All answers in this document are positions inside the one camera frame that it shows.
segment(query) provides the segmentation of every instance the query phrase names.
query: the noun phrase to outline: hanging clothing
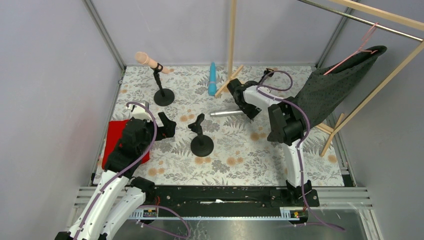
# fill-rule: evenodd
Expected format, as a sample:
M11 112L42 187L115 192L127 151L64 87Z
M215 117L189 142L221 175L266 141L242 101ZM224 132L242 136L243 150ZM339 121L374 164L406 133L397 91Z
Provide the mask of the hanging clothing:
M305 85L292 102L306 113L311 128L322 123L352 92L374 65L377 58L385 53L387 47L373 46L367 50L377 50L377 52L373 54L360 52L327 75L324 74L336 64L313 71L310 74Z

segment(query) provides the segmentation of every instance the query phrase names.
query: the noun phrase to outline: gray floor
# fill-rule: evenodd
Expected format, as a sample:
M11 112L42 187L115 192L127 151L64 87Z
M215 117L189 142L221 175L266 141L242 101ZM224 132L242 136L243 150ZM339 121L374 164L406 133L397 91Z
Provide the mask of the gray floor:
M294 228L287 221L266 220L190 220L190 240L362 240L367 239L361 218L354 210L325 210L316 213L329 223L337 224L346 232L337 232L325 226ZM308 222L316 222L310 217ZM186 229L176 220L156 220L153 226L185 235ZM120 240L174 240L172 236L136 225L127 220L115 236Z

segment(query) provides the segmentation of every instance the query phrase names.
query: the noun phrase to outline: white wall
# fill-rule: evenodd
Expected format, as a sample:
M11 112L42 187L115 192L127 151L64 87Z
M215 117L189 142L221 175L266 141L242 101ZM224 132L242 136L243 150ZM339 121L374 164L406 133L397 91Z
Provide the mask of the white wall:
M424 22L422 0L362 0ZM424 38L424 32L356 11L355 16ZM325 66L343 60L361 44L369 26L349 20ZM349 113L405 59L418 42L377 30L367 46L388 50L336 109ZM384 87L342 130L356 180L366 186L385 240L421 239L424 229L424 52Z
M54 239L87 184L120 70L81 0L0 2L0 239Z
M230 0L93 2L127 65L137 64L138 51L165 65L228 60ZM315 63L339 19L295 0L239 0L234 62Z

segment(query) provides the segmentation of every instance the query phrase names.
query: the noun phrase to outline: black stand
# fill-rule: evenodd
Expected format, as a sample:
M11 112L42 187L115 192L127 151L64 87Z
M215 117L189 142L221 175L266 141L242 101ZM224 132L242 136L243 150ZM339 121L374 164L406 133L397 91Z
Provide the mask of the black stand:
M168 88L163 89L162 88L162 83L161 83L161 78L159 77L159 73L162 71L164 67L161 64L157 64L157 67L155 68L151 68L153 69L153 76L154 76L154 80L156 81L156 84L159 86L159 90L154 94L154 102L161 106L161 107L165 107L170 105L171 103L173 103L174 99L175 99L175 95L174 92Z
M202 126L200 125L203 120L205 120L205 115L201 113L197 116L195 122L188 125L188 128L192 132L197 133L197 136L191 141L190 149L198 157L206 157L214 150L214 141L212 141L212 138L203 135Z

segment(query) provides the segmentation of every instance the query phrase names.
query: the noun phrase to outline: floral tablecloth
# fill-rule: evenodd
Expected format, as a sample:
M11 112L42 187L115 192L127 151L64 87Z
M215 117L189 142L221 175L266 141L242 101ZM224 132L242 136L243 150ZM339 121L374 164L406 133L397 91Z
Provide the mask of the floral tablecloth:
M241 81L258 81L266 67L245 66L237 76ZM268 66L284 70L293 77L294 84L287 92L273 92L277 96L296 95L312 72L310 66ZM282 146L267 141L270 124L262 111L254 121L244 115L210 117L215 110L236 109L228 90L219 98L208 95L208 66L178 66L170 74L161 74L164 88L175 94L174 102L165 107L155 104L153 95L158 87L153 71L145 66L126 69L112 120L129 117L125 104L129 101L148 101L155 114L165 112L177 123L175 136L154 143L150 160L138 167L134 176L149 179L157 185L242 185L285 186L287 167ZM218 88L227 76L223 66L216 68ZM288 78L275 73L266 80L267 85L286 88ZM190 151L191 140L196 136L187 127L197 115L204 113L203 134L214 141L214 150L207 157L197 157ZM313 128L304 143L305 172L314 186L343 186L341 171L333 146L324 157L319 156L328 135ZM102 172L99 158L93 183L97 184Z

